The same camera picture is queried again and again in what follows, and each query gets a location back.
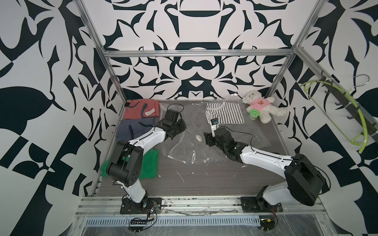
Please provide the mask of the clear plastic vacuum bag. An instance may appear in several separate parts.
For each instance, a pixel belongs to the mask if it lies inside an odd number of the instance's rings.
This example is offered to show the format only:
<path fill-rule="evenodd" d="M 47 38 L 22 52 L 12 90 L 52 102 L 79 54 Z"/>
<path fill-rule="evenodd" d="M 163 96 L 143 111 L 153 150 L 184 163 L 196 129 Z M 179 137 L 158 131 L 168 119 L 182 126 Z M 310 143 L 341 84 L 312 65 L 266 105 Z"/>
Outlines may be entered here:
<path fill-rule="evenodd" d="M 211 119 L 217 118 L 220 127 L 230 132 L 236 142 L 265 148 L 271 145 L 258 125 L 246 113 L 245 104 L 240 100 L 221 101 L 183 101 L 181 105 L 161 102 L 160 117 L 163 118 L 167 109 L 181 113 L 186 130 L 173 139 L 161 143 L 158 148 L 161 155 L 184 164 L 208 164 L 227 159 L 226 155 L 216 147 L 205 142 L 205 133 L 211 133 Z"/>

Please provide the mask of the green garment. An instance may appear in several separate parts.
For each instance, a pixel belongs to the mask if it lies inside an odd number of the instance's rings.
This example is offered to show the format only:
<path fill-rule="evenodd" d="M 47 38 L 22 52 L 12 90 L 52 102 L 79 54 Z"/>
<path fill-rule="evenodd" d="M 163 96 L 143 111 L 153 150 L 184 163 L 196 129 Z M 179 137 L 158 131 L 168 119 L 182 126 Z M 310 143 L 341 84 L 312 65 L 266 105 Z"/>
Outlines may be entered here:
<path fill-rule="evenodd" d="M 104 164 L 100 167 L 101 170 L 101 177 L 108 177 L 106 173 L 106 169 L 109 164 L 109 160 L 105 161 Z M 157 176 L 158 171 L 158 163 L 159 163 L 159 151 L 157 149 L 149 150 L 144 156 L 142 160 L 141 166 L 141 174 L 139 178 L 143 179 L 154 179 Z"/>

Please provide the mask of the red tank top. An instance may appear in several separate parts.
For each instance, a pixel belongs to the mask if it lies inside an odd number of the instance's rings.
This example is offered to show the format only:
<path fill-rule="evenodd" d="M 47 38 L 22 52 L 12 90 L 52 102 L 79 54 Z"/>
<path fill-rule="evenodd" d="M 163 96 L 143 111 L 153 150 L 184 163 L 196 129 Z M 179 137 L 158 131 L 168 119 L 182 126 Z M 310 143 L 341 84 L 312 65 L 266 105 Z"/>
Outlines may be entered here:
<path fill-rule="evenodd" d="M 127 100 L 125 104 L 124 120 L 138 120 L 151 117 L 159 117 L 160 106 L 158 100 L 135 99 Z"/>

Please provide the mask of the blue tank top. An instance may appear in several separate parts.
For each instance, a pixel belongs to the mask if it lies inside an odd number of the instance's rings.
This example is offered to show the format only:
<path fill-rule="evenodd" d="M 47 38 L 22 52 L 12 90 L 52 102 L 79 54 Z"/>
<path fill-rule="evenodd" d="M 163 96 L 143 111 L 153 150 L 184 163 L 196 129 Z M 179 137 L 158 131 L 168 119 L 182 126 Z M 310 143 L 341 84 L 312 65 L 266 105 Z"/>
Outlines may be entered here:
<path fill-rule="evenodd" d="M 138 138 L 150 131 L 154 124 L 154 117 L 136 120 L 122 120 L 116 132 L 115 143 Z"/>

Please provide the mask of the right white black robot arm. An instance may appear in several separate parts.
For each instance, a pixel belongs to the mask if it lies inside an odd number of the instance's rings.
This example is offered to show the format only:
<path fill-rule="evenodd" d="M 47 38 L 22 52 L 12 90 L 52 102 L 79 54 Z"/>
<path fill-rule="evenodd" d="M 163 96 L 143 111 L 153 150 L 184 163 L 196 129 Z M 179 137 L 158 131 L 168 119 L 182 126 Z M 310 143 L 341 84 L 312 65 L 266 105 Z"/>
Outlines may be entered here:
<path fill-rule="evenodd" d="M 311 207 L 326 185 L 322 170 L 300 153 L 295 156 L 280 155 L 237 142 L 226 127 L 205 132 L 204 138 L 208 146 L 218 147 L 231 161 L 260 167 L 285 179 L 282 183 L 266 185 L 260 190 L 254 199 L 256 210 L 267 211 L 292 201 Z"/>

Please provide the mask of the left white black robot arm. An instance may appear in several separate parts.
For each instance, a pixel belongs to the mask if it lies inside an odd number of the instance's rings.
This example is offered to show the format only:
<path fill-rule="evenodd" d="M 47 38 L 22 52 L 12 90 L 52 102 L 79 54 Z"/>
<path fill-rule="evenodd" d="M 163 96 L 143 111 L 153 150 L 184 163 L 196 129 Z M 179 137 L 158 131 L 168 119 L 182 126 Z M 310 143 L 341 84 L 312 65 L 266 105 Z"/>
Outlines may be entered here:
<path fill-rule="evenodd" d="M 145 134 L 130 141 L 120 140 L 113 149 L 106 174 L 125 191 L 132 204 L 145 208 L 148 194 L 139 180 L 143 156 L 168 138 L 173 139 L 186 130 L 181 112 L 168 109 L 165 116 Z"/>

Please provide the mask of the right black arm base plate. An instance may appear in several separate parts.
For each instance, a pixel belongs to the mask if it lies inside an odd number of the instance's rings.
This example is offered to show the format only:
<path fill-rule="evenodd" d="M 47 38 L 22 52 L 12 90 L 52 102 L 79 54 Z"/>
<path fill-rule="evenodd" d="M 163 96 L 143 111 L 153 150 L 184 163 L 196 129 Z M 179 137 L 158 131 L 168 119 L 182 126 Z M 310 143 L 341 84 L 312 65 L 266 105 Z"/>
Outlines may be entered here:
<path fill-rule="evenodd" d="M 267 212 L 283 212 L 281 204 L 270 205 L 263 198 L 257 197 L 241 197 L 241 207 L 243 212 L 267 213 Z"/>

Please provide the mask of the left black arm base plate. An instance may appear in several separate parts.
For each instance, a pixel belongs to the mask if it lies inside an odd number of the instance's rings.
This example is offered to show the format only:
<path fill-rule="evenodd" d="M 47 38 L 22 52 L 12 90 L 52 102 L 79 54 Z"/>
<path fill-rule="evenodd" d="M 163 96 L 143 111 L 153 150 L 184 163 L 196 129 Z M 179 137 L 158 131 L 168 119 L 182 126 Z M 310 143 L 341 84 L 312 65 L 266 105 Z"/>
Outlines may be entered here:
<path fill-rule="evenodd" d="M 140 203 L 135 203 L 129 198 L 122 200 L 120 214 L 147 214 L 160 213 L 162 198 L 144 198 Z"/>

